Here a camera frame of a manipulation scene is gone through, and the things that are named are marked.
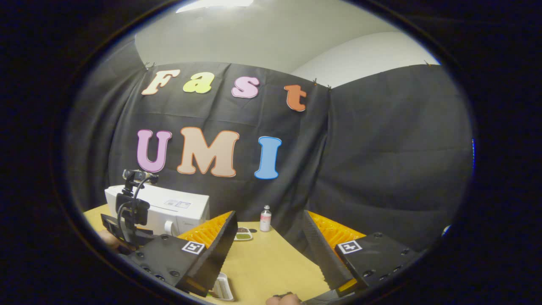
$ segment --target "letter m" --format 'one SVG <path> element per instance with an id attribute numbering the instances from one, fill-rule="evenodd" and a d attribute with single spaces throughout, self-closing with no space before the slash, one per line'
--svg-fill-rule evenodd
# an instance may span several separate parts
<path id="1" fill-rule="evenodd" d="M 207 173 L 212 161 L 215 160 L 211 174 L 218 177 L 235 176 L 233 156 L 235 142 L 239 139 L 237 132 L 228 130 L 219 132 L 211 146 L 207 146 L 201 129 L 197 127 L 185 127 L 180 130 L 180 134 L 184 136 L 184 148 L 181 163 L 177 167 L 179 173 L 194 174 L 196 172 L 192 165 L 194 158 L 202 174 Z"/>

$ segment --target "wooden table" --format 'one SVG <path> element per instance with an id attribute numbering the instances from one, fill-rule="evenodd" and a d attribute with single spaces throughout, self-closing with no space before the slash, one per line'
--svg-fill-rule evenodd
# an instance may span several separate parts
<path id="1" fill-rule="evenodd" d="M 107 205 L 85 212 L 85 217 L 96 231 L 105 230 L 100 214 L 110 215 Z M 297 294 L 301 300 L 329 291 L 320 268 L 274 229 L 261 232 L 257 221 L 240 221 L 238 226 L 258 231 L 252 233 L 252 240 L 235 241 L 222 266 L 221 272 L 228 276 L 235 301 L 220 301 L 211 296 L 203 299 L 215 304 L 263 305 L 267 298 L 288 291 Z"/>

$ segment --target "orange soft finger pad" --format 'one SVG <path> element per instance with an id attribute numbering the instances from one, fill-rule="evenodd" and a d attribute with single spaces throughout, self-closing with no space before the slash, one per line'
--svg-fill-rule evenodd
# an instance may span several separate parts
<path id="1" fill-rule="evenodd" d="M 178 236 L 207 247 L 183 279 L 188 291 L 206 296 L 213 288 L 236 233 L 237 215 L 230 211 Z"/>
<path id="2" fill-rule="evenodd" d="M 334 249 L 337 244 L 365 237 L 365 234 L 310 211 L 304 212 L 303 231 L 329 288 L 337 289 L 339 295 L 358 288 L 358 282 Z"/>

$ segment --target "small plate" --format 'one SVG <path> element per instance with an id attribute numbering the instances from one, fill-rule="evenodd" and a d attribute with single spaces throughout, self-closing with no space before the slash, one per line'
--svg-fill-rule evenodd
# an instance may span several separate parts
<path id="1" fill-rule="evenodd" d="M 247 240 L 251 240 L 253 237 L 252 237 L 252 233 L 248 230 L 248 228 L 245 228 L 245 227 L 238 227 L 237 228 L 238 230 L 239 229 L 245 229 L 246 232 L 237 232 L 235 234 L 235 238 L 234 240 L 239 240 L 241 242 L 244 242 L 244 241 L 247 241 Z"/>

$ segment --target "pink letter u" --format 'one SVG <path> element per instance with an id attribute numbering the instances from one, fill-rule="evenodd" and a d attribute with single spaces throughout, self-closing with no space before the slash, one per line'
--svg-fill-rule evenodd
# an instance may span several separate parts
<path id="1" fill-rule="evenodd" d="M 166 164 L 166 148 L 167 142 L 171 139 L 171 132 L 158 131 L 156 137 L 158 138 L 158 153 L 156 161 L 151 162 L 148 158 L 147 150 L 149 149 L 149 139 L 152 137 L 152 131 L 148 129 L 141 129 L 138 131 L 137 136 L 139 138 L 137 144 L 137 163 L 145 171 L 156 173 L 161 171 Z"/>

